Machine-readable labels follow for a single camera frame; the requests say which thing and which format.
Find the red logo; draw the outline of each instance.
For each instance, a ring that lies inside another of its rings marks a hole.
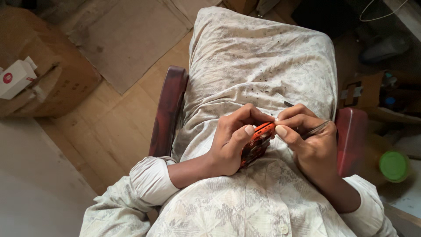
[[[12,79],[13,79],[13,75],[11,73],[6,73],[3,76],[3,82],[6,84],[9,84],[12,81]]]

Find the rolled-up sleeve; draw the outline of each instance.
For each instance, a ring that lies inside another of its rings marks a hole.
[[[147,213],[179,189],[168,175],[170,157],[146,157],[107,191],[94,199],[83,217],[80,236],[146,236]]]
[[[169,157],[146,157],[130,171],[130,179],[139,197],[155,206],[161,206],[176,193],[167,165],[174,164]]]
[[[341,214],[347,226],[359,237],[397,236],[396,230],[384,215],[383,204],[376,187],[358,175],[344,178],[361,197],[360,207],[352,212]]]

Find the chair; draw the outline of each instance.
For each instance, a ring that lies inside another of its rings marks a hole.
[[[186,69],[170,66],[165,76],[152,134],[149,156],[170,156],[189,75]],[[357,174],[364,157],[364,138],[368,117],[362,110],[337,110],[338,174],[349,177]]]

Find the shirt button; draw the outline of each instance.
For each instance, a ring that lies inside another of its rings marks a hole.
[[[287,234],[288,233],[288,226],[286,224],[283,224],[281,227],[281,233]]]

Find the fingernail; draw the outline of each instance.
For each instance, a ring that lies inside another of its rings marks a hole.
[[[281,125],[276,126],[275,130],[276,130],[276,133],[278,134],[278,136],[280,136],[281,138],[283,138],[287,135],[287,130],[285,128],[283,128]]]
[[[253,125],[247,125],[247,127],[245,127],[244,131],[249,135],[253,135],[254,134],[254,127]]]

